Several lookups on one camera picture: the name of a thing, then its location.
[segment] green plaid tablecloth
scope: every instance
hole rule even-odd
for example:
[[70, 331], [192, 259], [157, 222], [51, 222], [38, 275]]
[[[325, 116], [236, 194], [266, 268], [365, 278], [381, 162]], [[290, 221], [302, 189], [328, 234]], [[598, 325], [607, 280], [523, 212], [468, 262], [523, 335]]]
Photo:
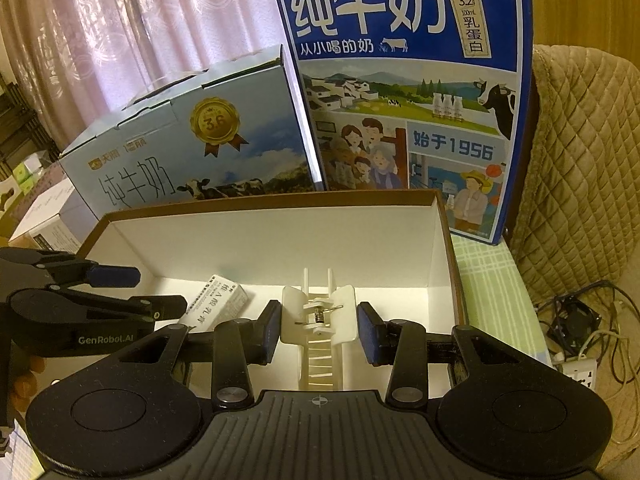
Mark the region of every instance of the green plaid tablecloth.
[[504, 240], [496, 246], [451, 235], [469, 324], [550, 364], [545, 338]]

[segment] pink curtain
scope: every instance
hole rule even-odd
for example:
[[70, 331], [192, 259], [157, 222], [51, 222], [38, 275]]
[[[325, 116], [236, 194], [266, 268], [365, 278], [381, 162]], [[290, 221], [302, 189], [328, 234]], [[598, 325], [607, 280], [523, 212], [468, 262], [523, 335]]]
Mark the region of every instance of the pink curtain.
[[60, 148], [162, 76], [284, 41], [275, 0], [0, 0], [0, 30]]

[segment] silver metal screw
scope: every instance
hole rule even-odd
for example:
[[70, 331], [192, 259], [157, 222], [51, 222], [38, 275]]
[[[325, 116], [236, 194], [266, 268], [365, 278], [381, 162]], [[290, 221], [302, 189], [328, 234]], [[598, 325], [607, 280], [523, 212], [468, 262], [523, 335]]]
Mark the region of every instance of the silver metal screw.
[[218, 400], [222, 402], [241, 402], [249, 396], [249, 393], [244, 388], [238, 388], [237, 386], [228, 386], [221, 388], [216, 393]]
[[418, 388], [404, 386], [393, 390], [391, 396], [398, 402], [418, 402], [422, 399], [422, 392]]

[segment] finger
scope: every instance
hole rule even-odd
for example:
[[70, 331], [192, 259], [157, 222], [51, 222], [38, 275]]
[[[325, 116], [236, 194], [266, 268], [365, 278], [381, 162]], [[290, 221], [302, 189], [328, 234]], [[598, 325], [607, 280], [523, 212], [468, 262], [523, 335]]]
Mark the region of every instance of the finger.
[[27, 408], [29, 407], [29, 399], [20, 397], [15, 392], [11, 392], [9, 394], [9, 398], [11, 399], [11, 404], [16, 411], [20, 413], [24, 413], [27, 411]]
[[42, 357], [35, 355], [29, 357], [29, 368], [37, 374], [43, 373], [45, 365], [46, 361]]
[[31, 372], [21, 375], [14, 381], [14, 390], [23, 399], [33, 397], [38, 392], [38, 381]]

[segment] beige quilted fabric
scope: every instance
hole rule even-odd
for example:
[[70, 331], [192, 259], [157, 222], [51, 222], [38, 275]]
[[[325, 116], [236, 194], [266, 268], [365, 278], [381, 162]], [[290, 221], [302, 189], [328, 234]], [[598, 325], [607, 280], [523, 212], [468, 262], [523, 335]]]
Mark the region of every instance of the beige quilted fabric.
[[538, 45], [540, 116], [511, 252], [534, 302], [617, 279], [640, 239], [640, 82], [625, 59]]

